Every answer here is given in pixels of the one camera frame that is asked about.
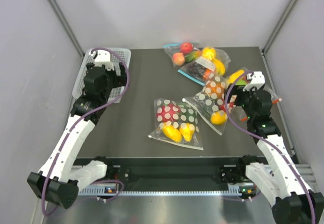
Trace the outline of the yellow fake mango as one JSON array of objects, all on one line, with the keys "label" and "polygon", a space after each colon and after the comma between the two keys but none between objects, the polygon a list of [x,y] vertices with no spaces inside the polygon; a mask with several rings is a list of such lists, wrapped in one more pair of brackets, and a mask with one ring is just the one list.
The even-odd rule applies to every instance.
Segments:
[{"label": "yellow fake mango", "polygon": [[191,123],[181,123],[179,130],[184,140],[190,142],[195,132],[195,126]]},{"label": "yellow fake mango", "polygon": [[166,123],[162,127],[164,135],[171,139],[173,142],[179,143],[182,141],[182,135],[177,128],[174,128],[173,125],[167,125]]}]

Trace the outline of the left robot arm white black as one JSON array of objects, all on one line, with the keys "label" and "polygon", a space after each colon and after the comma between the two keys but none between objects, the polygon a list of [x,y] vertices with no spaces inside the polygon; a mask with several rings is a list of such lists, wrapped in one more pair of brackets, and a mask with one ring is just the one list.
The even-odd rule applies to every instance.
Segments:
[{"label": "left robot arm white black", "polygon": [[115,102],[109,100],[111,91],[129,86],[128,67],[120,65],[119,69],[117,74],[115,68],[108,65],[87,65],[82,94],[72,106],[59,142],[40,170],[29,174],[27,182],[41,200],[45,216],[48,215],[47,203],[68,209],[84,188],[97,180],[109,182],[114,178],[115,170],[106,157],[95,157],[77,171],[71,169],[84,141],[106,108]]}]

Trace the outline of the polka dot zip bag front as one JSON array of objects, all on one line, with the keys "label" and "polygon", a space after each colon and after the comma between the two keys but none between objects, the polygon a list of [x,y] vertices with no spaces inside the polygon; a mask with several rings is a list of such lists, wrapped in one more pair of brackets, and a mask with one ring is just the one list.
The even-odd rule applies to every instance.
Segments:
[{"label": "polka dot zip bag front", "polygon": [[[158,106],[162,105],[169,105],[174,104],[180,108],[180,115],[179,119],[177,121],[167,121],[167,122],[158,122],[156,119],[156,111]],[[192,140],[190,142],[187,142],[184,140],[182,136],[182,141],[179,143],[173,142],[171,139],[167,138],[163,131],[162,127],[164,124],[167,125],[173,125],[174,128],[177,128],[179,130],[181,123],[191,123],[195,126],[195,132],[193,134]],[[198,125],[198,113],[188,104],[186,104],[183,101],[173,101],[169,99],[164,98],[158,98],[154,101],[154,125],[155,129],[148,135],[149,138],[155,139],[161,142],[166,142],[172,145],[176,145],[179,147],[194,149],[194,150],[200,150],[202,151],[204,149],[200,129]]]}]

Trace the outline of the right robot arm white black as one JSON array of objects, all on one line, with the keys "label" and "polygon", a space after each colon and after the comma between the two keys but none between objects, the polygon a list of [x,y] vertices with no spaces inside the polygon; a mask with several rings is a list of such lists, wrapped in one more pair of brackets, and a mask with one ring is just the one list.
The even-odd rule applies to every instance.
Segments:
[{"label": "right robot arm white black", "polygon": [[240,160],[236,175],[241,181],[251,180],[265,196],[276,223],[319,223],[323,212],[323,194],[314,192],[303,180],[288,154],[281,132],[271,117],[271,94],[255,86],[230,84],[225,101],[235,96],[234,104],[245,111],[247,129],[264,154],[271,171],[255,157]]}]

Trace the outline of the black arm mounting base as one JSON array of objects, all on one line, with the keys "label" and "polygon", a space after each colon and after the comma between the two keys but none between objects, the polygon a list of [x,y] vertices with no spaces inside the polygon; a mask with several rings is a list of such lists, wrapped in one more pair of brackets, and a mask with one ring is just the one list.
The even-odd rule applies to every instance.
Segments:
[{"label": "black arm mounting base", "polygon": [[89,177],[86,185],[99,180],[118,179],[125,184],[135,183],[139,179],[149,180],[171,179],[176,184],[180,180],[205,178],[209,182],[221,184],[236,184],[249,179],[247,166],[253,163],[266,163],[264,157],[242,156],[236,158],[93,158],[95,169],[82,172],[77,169],[69,175],[70,182],[80,182],[83,177]]}]

